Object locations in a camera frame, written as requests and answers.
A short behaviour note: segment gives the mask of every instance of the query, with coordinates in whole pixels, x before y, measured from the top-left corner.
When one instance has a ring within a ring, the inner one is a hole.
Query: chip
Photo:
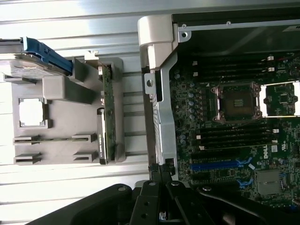
[[[218,116],[214,121],[247,122],[260,117],[259,90],[260,87],[253,82],[220,85],[215,91]]]
[[[250,87],[246,88],[224,88],[221,110],[225,119],[232,117],[252,117],[254,104]]]
[[[280,103],[287,103],[288,100],[288,95],[280,95]]]
[[[280,193],[279,170],[263,170],[257,172],[257,189],[261,195]]]

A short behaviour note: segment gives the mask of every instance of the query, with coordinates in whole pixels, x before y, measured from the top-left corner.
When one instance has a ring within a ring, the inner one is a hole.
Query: motherboard
[[[300,57],[182,57],[170,71],[179,179],[294,210],[300,199]]]

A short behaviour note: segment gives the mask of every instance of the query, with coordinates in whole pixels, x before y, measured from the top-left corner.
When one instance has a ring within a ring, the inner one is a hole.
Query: silver metal frame
[[[196,30],[258,27],[249,34],[250,37],[246,37],[251,38],[251,36],[261,33],[265,27],[295,24],[300,24],[300,20],[237,24],[232,24],[231,21],[228,21],[226,24],[190,27],[183,24],[181,27],[178,27],[177,24],[172,23],[172,15],[145,16],[138,21],[141,66],[142,68],[149,67],[152,74],[155,74],[155,71],[160,71],[161,75],[162,101],[157,101],[156,94],[153,94],[154,89],[146,88],[153,107],[157,162],[163,164],[165,159],[174,158],[176,175],[173,176],[173,179],[178,179],[178,164],[175,124],[171,108],[169,71],[177,62],[177,54],[174,53],[174,50],[178,44],[188,41],[192,37],[192,32]],[[228,53],[230,53],[228,50],[222,52],[222,54]],[[146,85],[147,77],[144,79],[144,85]]]

